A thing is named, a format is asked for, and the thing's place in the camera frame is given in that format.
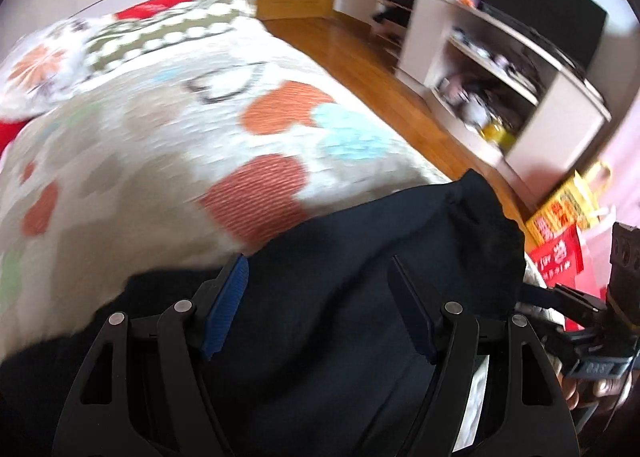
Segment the finger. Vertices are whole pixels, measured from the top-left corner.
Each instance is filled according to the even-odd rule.
[[[575,393],[576,387],[577,381],[572,377],[565,377],[562,379],[562,397],[564,397],[565,400],[572,397]]]
[[[551,363],[551,366],[553,367],[554,374],[556,376],[560,376],[560,373],[562,372],[562,361],[560,361],[558,357],[552,356],[551,354],[547,354],[546,357],[549,358],[549,363]]]
[[[593,384],[593,395],[596,397],[618,395],[624,385],[625,382],[622,379],[599,379]]]
[[[569,407],[569,410],[574,410],[574,408],[578,406],[578,402],[580,402],[580,394],[574,392],[574,394],[567,399],[566,405]]]
[[[629,393],[631,392],[632,385],[631,375],[629,374],[624,381],[622,379],[617,379],[616,381],[616,384],[619,386],[615,387],[615,389],[612,389],[615,390],[615,392],[607,393],[600,400],[601,411],[611,411],[614,408],[618,408],[622,406],[622,404],[624,404],[624,402],[628,398]]]

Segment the white cabinet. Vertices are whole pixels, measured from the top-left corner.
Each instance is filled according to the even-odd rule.
[[[491,61],[452,38],[452,29],[498,50],[526,48],[543,90],[534,94]],[[481,70],[508,87],[526,122],[506,154],[459,121],[434,88],[463,68]],[[503,22],[455,0],[416,0],[396,77],[423,96],[434,119],[485,163],[495,166],[530,208],[535,208],[574,166],[610,114],[571,71]]]

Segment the wooden floor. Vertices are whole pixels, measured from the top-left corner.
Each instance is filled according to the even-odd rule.
[[[498,172],[462,147],[430,116],[425,102],[396,80],[377,46],[322,18],[270,20],[268,30],[308,54],[451,179],[475,169],[491,183],[504,214],[524,231],[521,205]],[[535,247],[526,233],[526,250]]]

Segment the red pillow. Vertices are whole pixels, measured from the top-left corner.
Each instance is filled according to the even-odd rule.
[[[0,154],[4,152],[6,146],[15,139],[18,132],[20,132],[30,121],[31,120],[25,120],[23,122],[15,123],[0,122]]]
[[[115,14],[118,20],[125,20],[126,18],[149,18],[155,14],[173,8],[176,4],[181,2],[191,2],[192,0],[147,0],[140,4],[136,4],[124,11]]]

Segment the yellow packaging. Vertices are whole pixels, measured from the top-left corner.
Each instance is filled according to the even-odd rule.
[[[606,181],[595,193],[591,191],[589,182],[596,174],[604,169],[608,172]],[[527,221],[527,230],[534,240],[541,246],[553,239],[558,233],[576,223],[580,230],[585,231],[600,222],[597,215],[599,206],[597,195],[604,192],[611,179],[611,169],[598,161],[587,171],[584,177],[575,172]]]

